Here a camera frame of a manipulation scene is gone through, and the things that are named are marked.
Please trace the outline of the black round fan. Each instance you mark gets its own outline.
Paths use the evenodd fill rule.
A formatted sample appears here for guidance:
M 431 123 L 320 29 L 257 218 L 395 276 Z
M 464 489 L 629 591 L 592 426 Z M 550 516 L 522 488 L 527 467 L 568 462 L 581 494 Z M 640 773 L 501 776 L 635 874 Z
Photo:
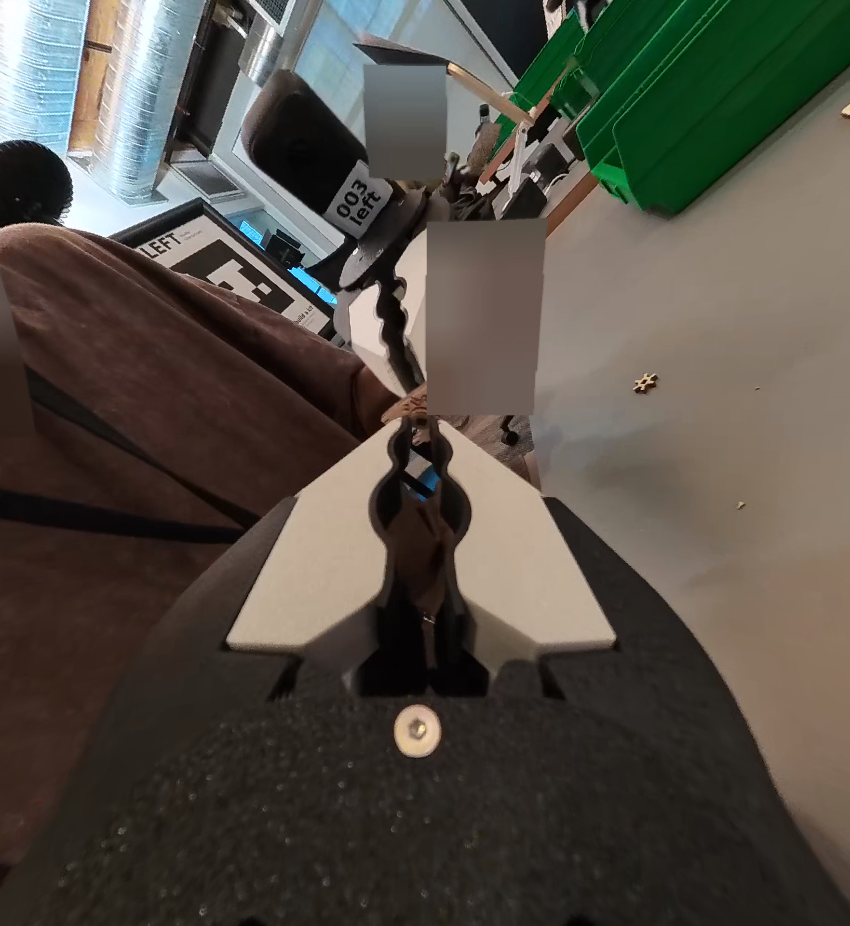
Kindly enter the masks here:
M 0 229 L 62 226 L 72 201 L 71 175 L 54 151 L 27 140 L 0 143 Z

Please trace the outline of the person's left forearm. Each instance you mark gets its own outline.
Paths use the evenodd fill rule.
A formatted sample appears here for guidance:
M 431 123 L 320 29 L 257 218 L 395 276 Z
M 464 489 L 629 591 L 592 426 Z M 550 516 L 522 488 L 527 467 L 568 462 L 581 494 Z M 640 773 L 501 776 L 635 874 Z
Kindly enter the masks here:
M 258 517 L 346 457 L 397 402 L 348 351 L 104 237 L 2 229 L 0 273 L 27 368 Z

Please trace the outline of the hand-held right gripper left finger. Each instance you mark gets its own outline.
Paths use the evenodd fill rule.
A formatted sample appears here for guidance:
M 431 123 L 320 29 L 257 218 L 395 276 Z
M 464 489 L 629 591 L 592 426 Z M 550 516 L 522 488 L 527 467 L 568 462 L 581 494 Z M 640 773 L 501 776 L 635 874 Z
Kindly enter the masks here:
M 373 602 L 387 565 L 371 496 L 393 473 L 391 440 L 407 433 L 390 422 L 297 494 L 227 635 L 231 650 L 300 656 L 356 687 L 377 647 Z

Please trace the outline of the black framed sign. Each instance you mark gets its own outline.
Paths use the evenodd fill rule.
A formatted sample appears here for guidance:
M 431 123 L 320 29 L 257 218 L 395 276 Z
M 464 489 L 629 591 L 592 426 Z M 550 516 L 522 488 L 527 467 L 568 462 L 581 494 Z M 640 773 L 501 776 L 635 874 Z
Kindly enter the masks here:
M 159 265 L 249 299 L 326 341 L 341 345 L 336 298 L 302 266 L 287 235 L 260 235 L 194 198 L 111 235 Z

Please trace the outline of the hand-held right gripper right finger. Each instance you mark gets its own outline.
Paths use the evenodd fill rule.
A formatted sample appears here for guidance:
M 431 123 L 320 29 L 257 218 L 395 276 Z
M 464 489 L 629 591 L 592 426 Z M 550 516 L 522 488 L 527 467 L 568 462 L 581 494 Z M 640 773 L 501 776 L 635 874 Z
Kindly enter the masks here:
M 610 650 L 616 632 L 541 493 L 448 423 L 437 429 L 434 449 L 450 448 L 442 479 L 469 504 L 454 548 L 466 649 L 491 678 L 512 661 Z

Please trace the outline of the silver ventilation duct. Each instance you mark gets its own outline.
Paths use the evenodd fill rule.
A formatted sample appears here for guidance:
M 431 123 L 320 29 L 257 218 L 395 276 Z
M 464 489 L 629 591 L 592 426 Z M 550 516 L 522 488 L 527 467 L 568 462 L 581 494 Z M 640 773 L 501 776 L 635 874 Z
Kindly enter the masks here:
M 0 1 L 0 143 L 67 153 L 88 1 Z
M 91 173 L 126 204 L 148 200 L 205 1 L 121 2 Z

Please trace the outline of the small wooden model part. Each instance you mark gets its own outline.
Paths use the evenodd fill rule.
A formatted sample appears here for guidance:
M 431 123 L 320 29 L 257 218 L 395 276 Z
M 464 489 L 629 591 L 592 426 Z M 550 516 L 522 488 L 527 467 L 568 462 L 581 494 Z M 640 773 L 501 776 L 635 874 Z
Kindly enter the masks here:
M 390 409 L 389 418 L 391 420 L 408 419 L 420 433 L 426 432 L 429 429 L 431 420 L 428 410 L 427 391 L 421 389 L 408 394 Z

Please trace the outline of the grey desk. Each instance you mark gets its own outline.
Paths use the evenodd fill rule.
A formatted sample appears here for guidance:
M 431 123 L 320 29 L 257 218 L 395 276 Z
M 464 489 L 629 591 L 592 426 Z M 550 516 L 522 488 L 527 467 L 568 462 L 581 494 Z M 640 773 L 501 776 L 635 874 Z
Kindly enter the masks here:
M 673 219 L 580 203 L 547 244 L 532 430 L 850 898 L 849 103 L 850 68 Z

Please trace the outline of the person's brown top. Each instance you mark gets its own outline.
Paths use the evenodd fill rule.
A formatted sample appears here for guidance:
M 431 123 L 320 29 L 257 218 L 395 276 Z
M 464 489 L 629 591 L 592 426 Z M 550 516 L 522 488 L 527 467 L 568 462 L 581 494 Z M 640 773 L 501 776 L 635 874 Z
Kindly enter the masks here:
M 220 526 L 172 480 L 51 422 L 0 440 L 0 490 Z M 54 810 L 126 660 L 219 546 L 0 520 L 0 864 Z

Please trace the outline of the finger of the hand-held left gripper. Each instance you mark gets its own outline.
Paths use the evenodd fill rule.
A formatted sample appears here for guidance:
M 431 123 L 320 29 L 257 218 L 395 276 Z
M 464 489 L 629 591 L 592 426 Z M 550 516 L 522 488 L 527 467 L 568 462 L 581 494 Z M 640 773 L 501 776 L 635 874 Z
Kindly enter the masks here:
M 354 294 L 346 306 L 342 305 L 343 297 L 338 296 L 336 317 L 341 327 L 339 335 L 346 341 L 351 353 L 361 359 L 361 362 L 373 376 L 395 396 L 405 396 L 419 388 L 426 379 L 421 376 L 418 364 L 411 353 L 411 348 L 405 346 L 404 331 L 401 332 L 402 347 L 405 353 L 402 359 L 406 361 L 411 373 L 406 376 L 407 383 L 402 382 L 398 372 L 399 360 L 390 358 L 389 348 L 385 340 L 385 322 L 378 314 L 378 302 L 386 296 L 398 302 L 401 320 L 406 323 L 406 315 L 400 299 L 381 283 L 373 283 L 359 293 Z
M 426 290 L 428 265 L 428 236 L 418 235 L 399 257 L 395 276 L 405 285 L 400 301 L 406 315 L 405 346 L 411 348 L 412 356 L 424 378 L 426 368 Z

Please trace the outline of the green plastic bin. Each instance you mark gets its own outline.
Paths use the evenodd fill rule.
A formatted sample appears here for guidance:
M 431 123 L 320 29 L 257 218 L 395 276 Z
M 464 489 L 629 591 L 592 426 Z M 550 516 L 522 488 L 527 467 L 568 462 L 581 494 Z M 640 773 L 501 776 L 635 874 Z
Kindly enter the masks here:
M 850 65 L 850 1 L 614 2 L 577 135 L 606 191 L 673 216 Z
M 526 115 L 520 127 L 535 126 L 553 106 L 570 118 L 580 116 L 601 94 L 589 72 L 593 41 L 588 35 L 599 2 L 564 2 L 566 11 L 553 36 L 517 82 L 509 101 Z

